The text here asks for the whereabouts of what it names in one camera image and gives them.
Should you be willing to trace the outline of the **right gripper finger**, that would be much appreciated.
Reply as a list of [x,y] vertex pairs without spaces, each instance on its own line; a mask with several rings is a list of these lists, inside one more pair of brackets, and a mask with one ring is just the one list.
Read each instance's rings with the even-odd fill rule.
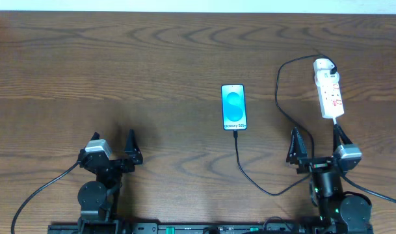
[[291,141],[289,151],[287,153],[287,162],[296,163],[299,159],[308,157],[308,152],[304,144],[302,135],[299,130],[294,127],[291,131]]
[[333,125],[333,151],[351,145],[353,145],[353,143],[350,138],[345,134],[342,127],[338,123],[335,123]]

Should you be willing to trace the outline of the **blue screen Galaxy smartphone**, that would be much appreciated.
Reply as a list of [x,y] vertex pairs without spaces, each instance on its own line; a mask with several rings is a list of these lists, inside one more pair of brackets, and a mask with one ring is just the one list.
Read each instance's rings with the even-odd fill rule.
[[226,131],[245,130],[248,127],[243,84],[221,86],[222,122]]

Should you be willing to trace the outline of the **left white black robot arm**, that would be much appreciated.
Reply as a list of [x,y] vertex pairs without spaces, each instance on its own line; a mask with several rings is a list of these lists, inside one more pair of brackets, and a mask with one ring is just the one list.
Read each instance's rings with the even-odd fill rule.
[[134,172],[143,163],[143,156],[130,130],[124,148],[126,157],[110,159],[111,147],[94,133],[80,150],[77,162],[81,168],[95,174],[96,179],[85,183],[78,192],[81,216],[79,233],[131,233],[131,225],[117,217],[117,206],[122,187],[122,176]]

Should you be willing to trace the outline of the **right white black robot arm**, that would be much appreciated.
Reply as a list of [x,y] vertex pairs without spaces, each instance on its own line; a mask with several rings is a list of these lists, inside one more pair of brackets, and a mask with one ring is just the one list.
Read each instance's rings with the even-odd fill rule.
[[303,138],[295,127],[286,161],[297,165],[298,174],[310,174],[311,196],[319,209],[317,233],[372,233],[371,200],[360,193],[345,191],[341,178],[362,159],[340,125],[333,126],[333,153],[327,157],[308,157]]

